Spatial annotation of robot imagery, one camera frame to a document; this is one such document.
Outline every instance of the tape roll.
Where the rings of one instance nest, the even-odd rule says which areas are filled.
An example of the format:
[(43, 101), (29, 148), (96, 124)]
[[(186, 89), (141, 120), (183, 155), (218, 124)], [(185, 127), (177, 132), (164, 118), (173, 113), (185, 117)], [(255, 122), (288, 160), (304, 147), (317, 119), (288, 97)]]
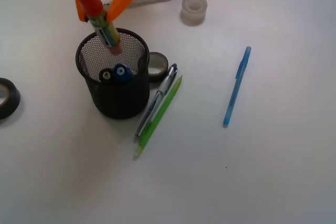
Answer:
[(0, 78), (0, 120), (11, 115), (20, 103), (20, 92), (14, 84)]
[(159, 52), (150, 52), (148, 72), (150, 82), (163, 81), (168, 74), (168, 59), (166, 56)]

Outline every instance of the black mesh pen holder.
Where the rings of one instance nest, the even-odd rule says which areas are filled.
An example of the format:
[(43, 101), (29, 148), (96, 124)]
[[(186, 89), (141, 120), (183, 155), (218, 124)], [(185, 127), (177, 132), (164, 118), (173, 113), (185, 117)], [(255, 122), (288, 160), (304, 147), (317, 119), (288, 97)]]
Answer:
[[(97, 109), (114, 119), (127, 119), (140, 113), (146, 106), (149, 90), (149, 50), (145, 41), (132, 31), (117, 28), (123, 43), (123, 52), (113, 55), (100, 42), (96, 33), (90, 34), (79, 45), (76, 65), (85, 78)], [(102, 73), (113, 75), (115, 66), (124, 64), (130, 77), (127, 80), (108, 82)]]

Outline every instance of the blue ballpoint pen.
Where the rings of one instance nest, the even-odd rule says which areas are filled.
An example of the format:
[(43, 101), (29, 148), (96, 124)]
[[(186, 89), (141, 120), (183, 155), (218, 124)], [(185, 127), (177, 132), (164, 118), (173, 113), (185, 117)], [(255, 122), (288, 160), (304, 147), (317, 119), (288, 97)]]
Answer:
[(245, 50), (243, 59), (239, 64), (239, 68), (236, 74), (236, 84), (235, 84), (235, 87), (233, 88), (230, 103), (229, 103), (229, 106), (227, 107), (227, 111), (226, 111), (224, 122), (223, 122), (224, 127), (227, 127), (229, 125), (232, 110), (233, 110), (233, 107), (237, 99), (239, 87), (241, 84), (241, 80), (243, 79), (243, 75), (244, 75), (244, 72), (247, 66), (248, 58), (250, 57), (250, 53), (251, 53), (251, 47), (247, 47)]

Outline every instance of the white table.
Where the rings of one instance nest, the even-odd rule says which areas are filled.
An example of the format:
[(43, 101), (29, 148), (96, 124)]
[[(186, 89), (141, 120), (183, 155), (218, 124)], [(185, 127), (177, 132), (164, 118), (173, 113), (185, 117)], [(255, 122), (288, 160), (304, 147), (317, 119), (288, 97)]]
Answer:
[(22, 95), (0, 122), (1, 224), (335, 222), (335, 0), (207, 1), (200, 26), (181, 22), (182, 0), (115, 21), (183, 74), (135, 162), (142, 115), (94, 106), (75, 65), (92, 27), (75, 1), (0, 0), (0, 77)]

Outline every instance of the gray pen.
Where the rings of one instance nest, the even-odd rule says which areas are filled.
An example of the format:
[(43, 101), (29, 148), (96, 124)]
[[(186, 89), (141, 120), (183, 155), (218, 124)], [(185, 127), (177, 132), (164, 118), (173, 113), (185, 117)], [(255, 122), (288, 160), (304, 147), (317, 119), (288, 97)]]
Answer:
[(153, 101), (151, 102), (151, 105), (149, 106), (148, 110), (146, 111), (145, 116), (143, 117), (138, 129), (135, 132), (134, 140), (138, 141), (141, 134), (147, 127), (147, 125), (150, 123), (154, 112), (158, 108), (160, 102), (162, 101), (163, 97), (167, 94), (170, 86), (172, 85), (175, 76), (177, 74), (177, 65), (172, 64), (172, 66), (168, 70), (167, 77), (162, 81), (161, 85), (159, 86), (159, 89), (157, 90)]

